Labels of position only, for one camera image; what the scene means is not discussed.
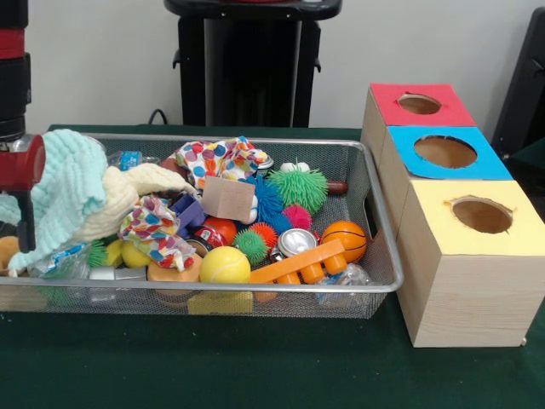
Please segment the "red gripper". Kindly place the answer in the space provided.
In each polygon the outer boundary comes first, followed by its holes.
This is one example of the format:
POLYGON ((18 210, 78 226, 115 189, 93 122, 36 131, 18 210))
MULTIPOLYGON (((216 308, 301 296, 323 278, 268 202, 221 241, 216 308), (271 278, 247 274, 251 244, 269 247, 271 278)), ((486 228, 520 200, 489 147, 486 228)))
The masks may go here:
POLYGON ((46 152, 40 135, 23 135, 16 141, 1 142, 1 190, 15 191, 20 209, 17 223, 19 248, 23 253, 36 249, 35 222, 30 190, 42 178, 46 152))

